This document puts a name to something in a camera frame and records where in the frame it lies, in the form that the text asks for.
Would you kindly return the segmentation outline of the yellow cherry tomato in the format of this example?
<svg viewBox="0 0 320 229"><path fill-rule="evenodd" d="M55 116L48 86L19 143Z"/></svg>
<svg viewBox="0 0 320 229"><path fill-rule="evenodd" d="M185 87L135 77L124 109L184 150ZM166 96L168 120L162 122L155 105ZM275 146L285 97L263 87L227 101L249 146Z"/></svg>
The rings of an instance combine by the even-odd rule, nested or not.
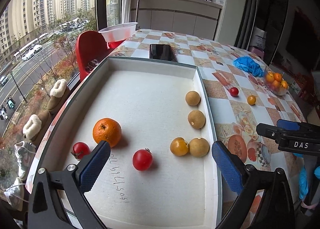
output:
<svg viewBox="0 0 320 229"><path fill-rule="evenodd" d="M177 137L171 142L170 151L175 156L185 156L189 152L189 145L182 137Z"/></svg>
<svg viewBox="0 0 320 229"><path fill-rule="evenodd" d="M257 101L257 99L256 99L256 96L254 96L254 95L249 95L247 97L247 103L251 106L255 105L256 101Z"/></svg>

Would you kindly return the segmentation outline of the red cherry tomato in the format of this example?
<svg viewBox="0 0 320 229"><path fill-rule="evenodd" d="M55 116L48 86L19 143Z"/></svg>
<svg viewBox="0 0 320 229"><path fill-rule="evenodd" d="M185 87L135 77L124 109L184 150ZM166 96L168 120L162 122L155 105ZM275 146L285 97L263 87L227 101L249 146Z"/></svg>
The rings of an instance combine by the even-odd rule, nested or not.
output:
<svg viewBox="0 0 320 229"><path fill-rule="evenodd" d="M233 97L237 97L239 95L239 90L237 87L232 87L229 89L229 93Z"/></svg>
<svg viewBox="0 0 320 229"><path fill-rule="evenodd" d="M132 157L133 167L138 171L148 170L153 162L153 156L149 149L141 149L135 152Z"/></svg>

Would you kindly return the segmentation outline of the red tomato in tray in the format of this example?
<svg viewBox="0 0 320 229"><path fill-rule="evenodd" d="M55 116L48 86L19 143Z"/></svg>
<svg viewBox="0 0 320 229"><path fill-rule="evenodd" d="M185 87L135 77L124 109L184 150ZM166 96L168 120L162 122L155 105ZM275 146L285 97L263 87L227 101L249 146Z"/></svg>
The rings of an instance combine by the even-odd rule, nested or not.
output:
<svg viewBox="0 0 320 229"><path fill-rule="evenodd" d="M78 142L73 145L71 154L76 158L76 160L80 161L84 156L90 154L89 146L83 142Z"/></svg>

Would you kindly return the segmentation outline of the brown longan fruit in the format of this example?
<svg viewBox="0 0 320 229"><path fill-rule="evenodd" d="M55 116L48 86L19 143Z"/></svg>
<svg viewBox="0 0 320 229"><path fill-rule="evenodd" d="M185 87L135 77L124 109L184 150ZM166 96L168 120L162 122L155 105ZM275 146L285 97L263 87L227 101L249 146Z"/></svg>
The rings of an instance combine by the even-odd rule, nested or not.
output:
<svg viewBox="0 0 320 229"><path fill-rule="evenodd" d="M204 138L194 138L189 142L189 152L192 156L200 158L209 152L209 143Z"/></svg>
<svg viewBox="0 0 320 229"><path fill-rule="evenodd" d="M201 101L201 97L198 92L189 91L185 95L185 101L189 106L197 106Z"/></svg>
<svg viewBox="0 0 320 229"><path fill-rule="evenodd" d="M193 110L188 114L188 122L193 128L200 130L206 123L206 117L201 111Z"/></svg>

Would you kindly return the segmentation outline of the mandarin in bowl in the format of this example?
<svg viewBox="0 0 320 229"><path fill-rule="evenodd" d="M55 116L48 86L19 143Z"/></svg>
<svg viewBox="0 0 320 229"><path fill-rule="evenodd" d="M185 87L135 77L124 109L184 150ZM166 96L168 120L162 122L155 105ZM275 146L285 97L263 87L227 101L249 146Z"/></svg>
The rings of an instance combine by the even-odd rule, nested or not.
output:
<svg viewBox="0 0 320 229"><path fill-rule="evenodd" d="M273 77L277 82L282 82L283 77L280 73L274 73Z"/></svg>
<svg viewBox="0 0 320 229"><path fill-rule="evenodd" d="M265 81L269 84L271 84L272 82L274 82L274 76L272 72L267 72L265 75Z"/></svg>
<svg viewBox="0 0 320 229"><path fill-rule="evenodd" d="M273 91L279 91L281 87L281 83L280 82L277 82L276 80L274 80L272 83L271 83L271 89Z"/></svg>
<svg viewBox="0 0 320 229"><path fill-rule="evenodd" d="M281 85L285 88L285 89L288 89L288 84L285 80L282 80L281 81Z"/></svg>

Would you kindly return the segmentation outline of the glass fruit bowl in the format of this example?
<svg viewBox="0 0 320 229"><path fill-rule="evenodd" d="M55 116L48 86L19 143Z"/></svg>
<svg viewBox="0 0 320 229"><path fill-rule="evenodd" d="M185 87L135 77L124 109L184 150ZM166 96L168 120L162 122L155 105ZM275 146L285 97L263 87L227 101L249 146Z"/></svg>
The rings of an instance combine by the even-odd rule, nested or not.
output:
<svg viewBox="0 0 320 229"><path fill-rule="evenodd" d="M268 66L264 69L264 81L267 88L275 95L282 96L289 90L289 84L284 80L283 75L272 71Z"/></svg>

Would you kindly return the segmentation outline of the orange mandarin in tray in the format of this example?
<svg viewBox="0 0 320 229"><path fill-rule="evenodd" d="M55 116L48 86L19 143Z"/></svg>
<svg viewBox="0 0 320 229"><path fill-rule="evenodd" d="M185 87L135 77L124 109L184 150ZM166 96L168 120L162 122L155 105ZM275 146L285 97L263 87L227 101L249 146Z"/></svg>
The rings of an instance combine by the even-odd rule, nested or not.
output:
<svg viewBox="0 0 320 229"><path fill-rule="evenodd" d="M111 118L103 118L96 122L93 127L93 139L98 144L107 141L110 147L115 147L121 139L121 126Z"/></svg>

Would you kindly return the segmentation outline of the white tray box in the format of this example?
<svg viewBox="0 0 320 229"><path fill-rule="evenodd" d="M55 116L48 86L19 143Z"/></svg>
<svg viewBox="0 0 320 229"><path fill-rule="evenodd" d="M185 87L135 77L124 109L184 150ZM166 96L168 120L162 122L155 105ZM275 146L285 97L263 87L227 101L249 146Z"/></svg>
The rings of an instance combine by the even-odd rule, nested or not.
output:
<svg viewBox="0 0 320 229"><path fill-rule="evenodd" d="M197 106L185 95L196 91ZM200 130L188 122L188 114L201 111L206 123ZM29 228L62 228L81 221L64 217L56 224L45 214L53 212L48 192L39 179L68 166L78 168L71 154L83 142L94 149L93 127L103 118L121 126L120 142L92 189L83 198L109 228L215 228L221 218L221 175L210 153L204 157L177 157L171 142L216 139L209 100L196 66L130 57L107 57L89 74L65 102L50 124L34 158L27 179ZM132 157L149 149L151 167L138 171Z"/></svg>

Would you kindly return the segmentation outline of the white sneaker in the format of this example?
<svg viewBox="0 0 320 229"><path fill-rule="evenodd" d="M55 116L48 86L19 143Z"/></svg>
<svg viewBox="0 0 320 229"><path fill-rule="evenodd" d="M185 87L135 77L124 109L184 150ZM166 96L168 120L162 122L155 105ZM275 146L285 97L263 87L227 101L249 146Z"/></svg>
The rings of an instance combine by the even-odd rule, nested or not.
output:
<svg viewBox="0 0 320 229"><path fill-rule="evenodd" d="M9 205L17 210L21 211L24 202L24 184L19 177L17 177L14 183L4 191L4 196Z"/></svg>
<svg viewBox="0 0 320 229"><path fill-rule="evenodd" d="M21 141L14 144L14 150L18 163L18 177L25 181L36 153L36 147L30 142Z"/></svg>

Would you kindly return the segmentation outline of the tan fleece boot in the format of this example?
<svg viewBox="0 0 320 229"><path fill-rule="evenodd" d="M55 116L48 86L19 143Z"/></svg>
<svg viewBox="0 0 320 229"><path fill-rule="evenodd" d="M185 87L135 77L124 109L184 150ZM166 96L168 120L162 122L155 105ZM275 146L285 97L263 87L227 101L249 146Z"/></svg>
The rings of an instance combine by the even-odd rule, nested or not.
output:
<svg viewBox="0 0 320 229"><path fill-rule="evenodd" d="M50 100L47 105L47 110L51 115L56 115L63 106L70 94L70 89L67 86L66 79L59 79L54 83L50 90Z"/></svg>
<svg viewBox="0 0 320 229"><path fill-rule="evenodd" d="M32 142L35 147L39 147L44 134L52 122L52 115L48 110L40 114L32 114L26 124L23 126L23 137Z"/></svg>

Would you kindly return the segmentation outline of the blue crumpled glove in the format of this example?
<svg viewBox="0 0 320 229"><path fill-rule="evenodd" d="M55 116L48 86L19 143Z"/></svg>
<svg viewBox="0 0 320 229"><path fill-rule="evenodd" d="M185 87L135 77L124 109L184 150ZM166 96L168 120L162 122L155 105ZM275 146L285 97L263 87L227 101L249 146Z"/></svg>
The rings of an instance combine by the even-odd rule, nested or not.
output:
<svg viewBox="0 0 320 229"><path fill-rule="evenodd" d="M262 78L264 76L264 70L249 56L235 59L233 65L244 72L252 74L254 77Z"/></svg>

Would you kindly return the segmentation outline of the white paper bag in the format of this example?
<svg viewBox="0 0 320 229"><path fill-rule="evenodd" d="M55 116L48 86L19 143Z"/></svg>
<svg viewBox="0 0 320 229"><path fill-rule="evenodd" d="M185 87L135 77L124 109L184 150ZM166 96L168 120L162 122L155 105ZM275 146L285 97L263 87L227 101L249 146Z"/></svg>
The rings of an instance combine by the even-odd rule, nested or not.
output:
<svg viewBox="0 0 320 229"><path fill-rule="evenodd" d="M249 46L264 50L265 44L266 44L266 36L267 36L266 31L261 30L260 28L257 28L257 26L254 26L251 39L249 42Z"/></svg>

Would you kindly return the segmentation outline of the black smartphone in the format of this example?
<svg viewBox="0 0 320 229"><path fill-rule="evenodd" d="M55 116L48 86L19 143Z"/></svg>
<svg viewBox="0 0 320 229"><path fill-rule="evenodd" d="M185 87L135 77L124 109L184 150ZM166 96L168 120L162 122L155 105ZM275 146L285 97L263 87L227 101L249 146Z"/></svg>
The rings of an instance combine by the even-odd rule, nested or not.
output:
<svg viewBox="0 0 320 229"><path fill-rule="evenodd" d="M150 59L177 62L174 51L172 50L170 45L151 44L149 51Z"/></svg>

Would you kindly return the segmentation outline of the red chair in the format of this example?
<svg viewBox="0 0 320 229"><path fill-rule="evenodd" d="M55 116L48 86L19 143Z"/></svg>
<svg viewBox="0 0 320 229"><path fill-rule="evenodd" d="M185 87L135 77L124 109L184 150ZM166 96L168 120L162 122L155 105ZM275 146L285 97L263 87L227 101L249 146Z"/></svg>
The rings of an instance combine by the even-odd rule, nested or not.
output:
<svg viewBox="0 0 320 229"><path fill-rule="evenodd" d="M117 48L124 40L113 42L111 47L105 41L103 35L97 31L82 32L75 45L76 60L80 72L80 81L83 81L91 72L89 70L89 62L92 60L104 60L115 48Z"/></svg>

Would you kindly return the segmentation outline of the white plastic basin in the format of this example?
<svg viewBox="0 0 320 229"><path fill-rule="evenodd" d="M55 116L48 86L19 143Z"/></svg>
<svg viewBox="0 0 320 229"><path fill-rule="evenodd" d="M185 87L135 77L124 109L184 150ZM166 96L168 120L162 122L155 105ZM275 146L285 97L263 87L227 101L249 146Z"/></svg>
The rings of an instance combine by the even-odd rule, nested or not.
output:
<svg viewBox="0 0 320 229"><path fill-rule="evenodd" d="M138 22L127 22L104 28L98 32L104 37L107 43L123 41L131 37L135 31Z"/></svg>

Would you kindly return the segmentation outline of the white cabinet counter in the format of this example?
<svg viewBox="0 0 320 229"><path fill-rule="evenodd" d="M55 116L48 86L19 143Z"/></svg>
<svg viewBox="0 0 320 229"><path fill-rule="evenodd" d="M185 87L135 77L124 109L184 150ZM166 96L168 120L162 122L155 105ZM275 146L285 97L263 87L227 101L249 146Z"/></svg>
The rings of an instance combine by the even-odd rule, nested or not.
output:
<svg viewBox="0 0 320 229"><path fill-rule="evenodd" d="M203 0L131 0L140 28L214 39L222 6Z"/></svg>

